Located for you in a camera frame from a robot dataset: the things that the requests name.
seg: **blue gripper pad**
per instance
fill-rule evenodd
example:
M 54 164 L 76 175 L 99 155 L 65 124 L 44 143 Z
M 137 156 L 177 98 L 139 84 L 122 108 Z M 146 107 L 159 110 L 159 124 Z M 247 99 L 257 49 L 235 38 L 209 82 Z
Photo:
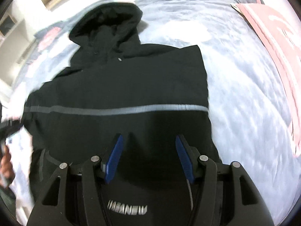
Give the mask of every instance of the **blue gripper pad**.
M 195 176 L 193 175 L 192 162 L 179 136 L 176 137 L 176 149 L 186 178 L 190 183 L 194 183 Z
M 106 163 L 106 175 L 104 177 L 106 183 L 109 183 L 114 178 L 122 151 L 123 137 L 120 135 Z

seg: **bed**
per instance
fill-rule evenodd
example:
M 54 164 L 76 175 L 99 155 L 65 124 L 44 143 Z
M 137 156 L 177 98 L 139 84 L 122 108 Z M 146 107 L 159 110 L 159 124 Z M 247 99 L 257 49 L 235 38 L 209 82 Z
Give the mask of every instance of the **bed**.
M 142 11 L 141 43 L 198 45 L 208 75 L 212 139 L 225 164 L 239 161 L 257 186 L 275 225 L 301 194 L 301 160 L 293 156 L 291 113 L 278 70 L 261 40 L 233 3 L 262 0 L 101 0 L 75 16 L 39 31 L 37 47 L 13 86 L 8 116 L 18 117 L 30 92 L 69 64 L 79 46 L 68 33 L 89 10 L 108 2 L 132 2 Z M 32 208 L 28 186 L 30 137 L 12 136 L 17 203 Z

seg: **metal pin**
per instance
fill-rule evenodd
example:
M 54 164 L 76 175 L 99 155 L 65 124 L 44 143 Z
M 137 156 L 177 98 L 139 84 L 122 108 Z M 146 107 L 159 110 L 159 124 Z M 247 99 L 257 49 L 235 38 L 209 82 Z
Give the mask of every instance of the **metal pin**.
M 237 162 L 237 161 L 234 161 L 234 162 L 232 163 L 232 165 L 233 165 L 234 167 L 236 167 L 236 168 L 239 168 L 239 167 L 240 167 L 240 163 Z
M 66 167 L 67 167 L 67 163 L 64 162 L 64 163 L 61 163 L 61 164 L 60 164 L 60 169 L 64 169 L 64 168 L 66 168 Z
M 93 161 L 93 162 L 99 161 L 99 156 L 97 156 L 97 155 L 92 156 L 91 161 Z
M 201 160 L 201 161 L 208 161 L 208 156 L 206 156 L 206 155 L 201 155 L 201 156 L 200 156 L 200 160 Z

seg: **pink towel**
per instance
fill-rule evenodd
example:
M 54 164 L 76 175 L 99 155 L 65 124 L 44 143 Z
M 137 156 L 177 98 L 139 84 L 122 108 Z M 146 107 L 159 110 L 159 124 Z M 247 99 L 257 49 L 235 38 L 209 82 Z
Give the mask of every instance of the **pink towel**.
M 46 49 L 53 40 L 57 37 L 58 33 L 61 31 L 61 28 L 54 27 L 50 31 L 47 32 L 47 34 L 43 37 L 43 39 L 40 41 L 38 48 L 39 52 Z
M 301 154 L 301 40 L 286 19 L 263 4 L 236 4 L 270 53 L 282 80 L 292 122 L 291 148 Z

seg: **gray stripe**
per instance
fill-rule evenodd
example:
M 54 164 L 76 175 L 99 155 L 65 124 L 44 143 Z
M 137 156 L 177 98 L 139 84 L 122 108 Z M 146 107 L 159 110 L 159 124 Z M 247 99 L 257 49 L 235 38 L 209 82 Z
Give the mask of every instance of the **gray stripe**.
M 24 107 L 24 112 L 50 113 L 57 112 L 70 115 L 92 115 L 92 116 L 109 116 L 109 115 L 128 115 L 152 111 L 206 111 L 208 108 L 201 105 L 144 105 L 136 107 L 126 107 L 117 109 L 80 109 L 55 105 L 52 107 L 31 106 Z
M 53 163 L 53 164 L 55 164 L 55 165 L 57 165 L 57 166 L 59 166 L 59 165 L 61 164 L 60 161 L 58 161 L 57 159 L 54 159 L 54 158 L 49 154 L 49 150 L 45 153 L 45 158 L 46 158 L 49 162 L 51 162 L 51 163 Z
M 190 206 L 191 206 L 191 210 L 192 210 L 193 209 L 193 199 L 192 199 L 191 187 L 190 187 L 190 183 L 189 183 L 188 179 L 186 179 L 186 182 L 187 182 L 187 186 L 188 186 L 188 190 L 189 190 Z
M 45 154 L 45 149 L 42 150 L 42 153 L 40 156 L 40 167 L 39 167 L 40 182 L 43 181 L 44 154 Z

